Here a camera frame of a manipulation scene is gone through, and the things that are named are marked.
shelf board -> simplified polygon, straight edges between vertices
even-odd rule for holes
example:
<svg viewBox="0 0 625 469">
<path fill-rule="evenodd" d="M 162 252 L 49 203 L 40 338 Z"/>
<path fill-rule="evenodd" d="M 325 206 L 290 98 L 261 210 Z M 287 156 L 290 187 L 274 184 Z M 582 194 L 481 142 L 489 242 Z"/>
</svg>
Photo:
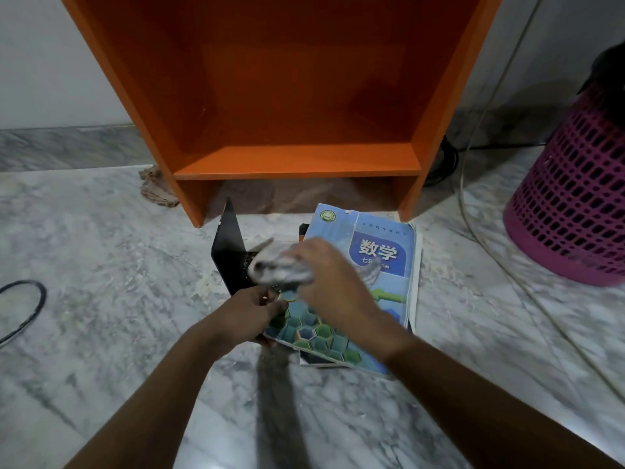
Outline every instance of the shelf board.
<svg viewBox="0 0 625 469">
<path fill-rule="evenodd" d="M 410 143 L 226 146 L 176 171 L 178 180 L 417 176 Z"/>
</svg>

marble floor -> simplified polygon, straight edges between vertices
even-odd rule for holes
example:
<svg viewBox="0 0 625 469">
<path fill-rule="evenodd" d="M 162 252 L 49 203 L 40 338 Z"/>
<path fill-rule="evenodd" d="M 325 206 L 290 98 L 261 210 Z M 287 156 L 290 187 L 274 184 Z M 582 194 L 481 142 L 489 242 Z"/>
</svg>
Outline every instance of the marble floor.
<svg viewBox="0 0 625 469">
<path fill-rule="evenodd" d="M 469 213 L 494 251 L 623 391 L 625 288 L 559 278 L 522 255 L 503 231 L 503 206 L 538 153 L 471 153 Z M 249 247 L 272 236 L 295 240 L 318 202 L 391 207 L 383 183 L 226 182 L 211 219 L 195 229 L 180 207 L 140 197 L 138 170 L 0 173 L 0 283 L 31 277 L 49 290 L 40 317 L 0 349 L 0 469 L 61 467 L 177 337 L 228 297 L 209 255 L 226 196 Z M 419 203 L 418 335 L 625 462 L 625 405 L 474 241 L 455 188 L 457 178 L 427 189 Z M 36 299 L 29 288 L 0 295 L 0 334 L 23 320 Z M 296 362 L 286 349 L 253 344 L 217 362 L 176 467 L 468 467 L 400 384 Z"/>
</svg>

wooden shelf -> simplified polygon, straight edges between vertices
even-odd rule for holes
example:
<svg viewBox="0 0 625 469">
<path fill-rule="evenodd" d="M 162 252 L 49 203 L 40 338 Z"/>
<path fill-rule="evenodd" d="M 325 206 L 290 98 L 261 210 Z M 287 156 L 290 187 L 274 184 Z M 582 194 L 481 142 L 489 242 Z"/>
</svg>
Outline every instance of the wooden shelf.
<svg viewBox="0 0 625 469">
<path fill-rule="evenodd" d="M 226 146 L 174 173 L 189 179 L 355 178 L 417 176 L 410 143 Z"/>
<path fill-rule="evenodd" d="M 247 178 L 389 176 L 409 220 L 501 0 L 63 2 L 199 227 Z"/>
</svg>

blue book cover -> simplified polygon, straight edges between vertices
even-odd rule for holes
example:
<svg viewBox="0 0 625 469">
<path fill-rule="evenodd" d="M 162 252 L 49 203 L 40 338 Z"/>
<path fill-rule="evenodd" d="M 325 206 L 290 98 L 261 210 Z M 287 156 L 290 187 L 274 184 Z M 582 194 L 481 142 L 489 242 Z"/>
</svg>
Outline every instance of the blue book cover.
<svg viewBox="0 0 625 469">
<path fill-rule="evenodd" d="M 421 263 L 421 237 L 410 224 L 319 204 L 304 239 L 312 237 L 332 243 L 355 266 L 379 258 L 382 271 L 369 287 L 371 296 L 383 311 L 408 327 L 410 317 L 414 319 L 416 312 Z M 265 331 L 267 337 L 327 362 L 388 374 L 383 365 L 347 336 L 324 323 L 295 293 L 285 292 L 281 298 L 289 301 L 289 308 L 284 316 L 271 322 Z"/>
</svg>

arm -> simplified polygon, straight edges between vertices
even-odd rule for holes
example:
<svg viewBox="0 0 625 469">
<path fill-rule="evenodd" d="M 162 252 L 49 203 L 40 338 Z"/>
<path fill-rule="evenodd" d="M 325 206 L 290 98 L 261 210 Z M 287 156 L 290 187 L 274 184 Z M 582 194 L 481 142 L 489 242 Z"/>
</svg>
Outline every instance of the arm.
<svg viewBox="0 0 625 469">
<path fill-rule="evenodd" d="M 66 469 L 173 466 L 213 363 L 237 344 L 254 339 L 271 318 L 286 309 L 285 301 L 275 301 L 275 295 L 268 293 L 259 286 L 241 290 L 186 331 Z"/>
<path fill-rule="evenodd" d="M 416 338 L 381 311 L 332 245 L 312 239 L 293 252 L 315 281 L 300 288 L 324 320 L 344 331 L 410 390 L 476 468 L 622 468 L 587 441 Z"/>
</svg>

